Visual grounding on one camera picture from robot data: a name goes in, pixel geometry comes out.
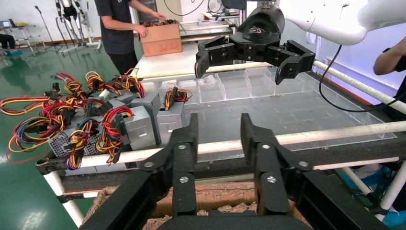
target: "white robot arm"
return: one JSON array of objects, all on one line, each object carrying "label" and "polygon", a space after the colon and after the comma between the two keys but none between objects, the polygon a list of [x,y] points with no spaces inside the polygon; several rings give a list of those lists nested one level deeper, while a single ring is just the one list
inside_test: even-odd
[{"label": "white robot arm", "polygon": [[406,0],[280,0],[279,8],[302,30],[345,46],[369,31],[406,23]]}]

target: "white table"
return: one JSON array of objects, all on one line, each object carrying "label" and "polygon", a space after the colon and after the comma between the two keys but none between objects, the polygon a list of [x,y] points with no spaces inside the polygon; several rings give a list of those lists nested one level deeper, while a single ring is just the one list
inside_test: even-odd
[{"label": "white table", "polygon": [[135,68],[139,68],[137,75],[149,76],[160,72],[188,72],[194,73],[196,53],[198,51],[195,42],[182,44],[183,52],[164,54],[159,56],[145,57],[143,55]]}]

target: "person's arm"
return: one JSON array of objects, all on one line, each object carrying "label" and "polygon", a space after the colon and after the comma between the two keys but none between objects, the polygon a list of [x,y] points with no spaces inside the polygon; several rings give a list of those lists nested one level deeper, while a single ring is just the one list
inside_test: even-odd
[{"label": "person's arm", "polygon": [[107,29],[110,30],[135,30],[141,37],[145,37],[148,34],[148,30],[137,24],[123,23],[112,18],[112,9],[110,2],[106,0],[95,0],[97,12],[100,15],[101,21]]},{"label": "person's arm", "polygon": [[373,66],[376,75],[384,75],[393,71],[406,69],[406,37],[391,49],[382,53]]},{"label": "person's arm", "polygon": [[136,10],[139,10],[147,14],[151,14],[152,16],[158,18],[161,21],[166,20],[166,17],[163,14],[153,11],[152,9],[146,7],[137,0],[130,0],[129,5]]}]

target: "person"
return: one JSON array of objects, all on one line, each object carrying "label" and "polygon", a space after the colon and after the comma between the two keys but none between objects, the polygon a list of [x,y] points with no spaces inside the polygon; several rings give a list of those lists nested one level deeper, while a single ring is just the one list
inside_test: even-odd
[{"label": "person", "polygon": [[[387,48],[376,59],[373,71],[376,75],[385,75],[394,71],[402,72],[406,70],[406,37],[392,48]],[[406,92],[406,78],[403,79],[395,98],[400,97]],[[406,103],[406,95],[400,99]],[[405,121],[406,115],[391,108],[386,107],[383,111],[394,121]]]},{"label": "person", "polygon": [[166,18],[137,0],[95,0],[95,2],[100,16],[104,49],[119,73],[123,75],[138,62],[134,50],[133,31],[137,31],[141,37],[148,35],[147,28],[131,23],[129,6],[159,20]]},{"label": "person", "polygon": [[8,34],[0,34],[1,47],[4,49],[6,55],[19,55],[23,52],[15,48],[14,37]]}]

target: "brown box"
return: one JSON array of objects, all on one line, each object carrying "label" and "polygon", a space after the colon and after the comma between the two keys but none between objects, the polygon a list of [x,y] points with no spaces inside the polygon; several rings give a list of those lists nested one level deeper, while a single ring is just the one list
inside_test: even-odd
[{"label": "brown box", "polygon": [[178,24],[148,27],[148,35],[141,38],[145,57],[182,52]]}]

